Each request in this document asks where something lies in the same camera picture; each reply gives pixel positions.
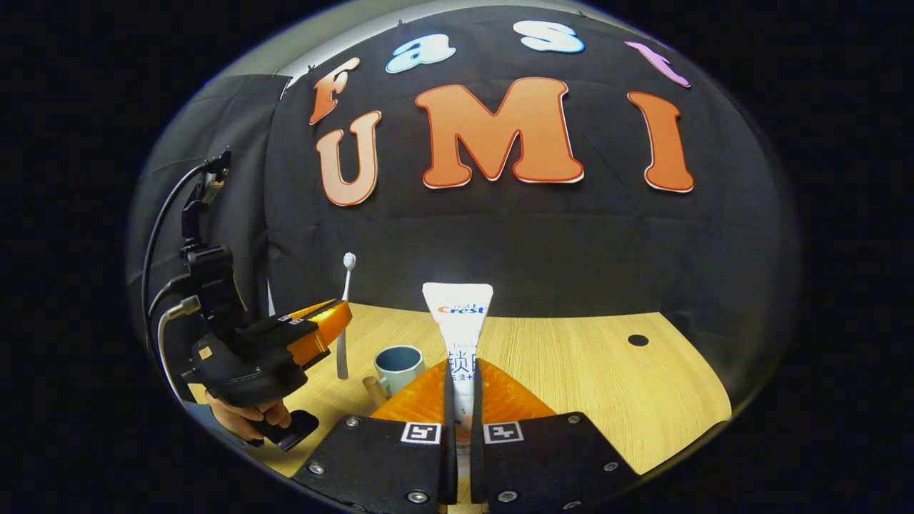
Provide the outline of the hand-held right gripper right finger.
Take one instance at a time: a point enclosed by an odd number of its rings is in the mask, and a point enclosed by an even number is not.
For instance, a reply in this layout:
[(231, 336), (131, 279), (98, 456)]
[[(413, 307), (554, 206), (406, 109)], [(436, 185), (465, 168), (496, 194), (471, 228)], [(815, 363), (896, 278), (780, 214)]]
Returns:
[(490, 513), (591, 513), (638, 484), (584, 413), (554, 412), (483, 359), (474, 394), (471, 500)]

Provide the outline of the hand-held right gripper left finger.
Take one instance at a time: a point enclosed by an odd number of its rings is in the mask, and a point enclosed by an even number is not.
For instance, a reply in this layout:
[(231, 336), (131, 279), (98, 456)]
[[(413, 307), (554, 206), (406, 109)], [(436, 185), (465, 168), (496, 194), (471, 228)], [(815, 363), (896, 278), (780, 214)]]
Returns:
[(368, 513), (441, 513), (457, 502), (458, 466), (450, 365), (416, 383), (431, 384), (440, 422), (345, 415), (293, 475), (337, 508)]

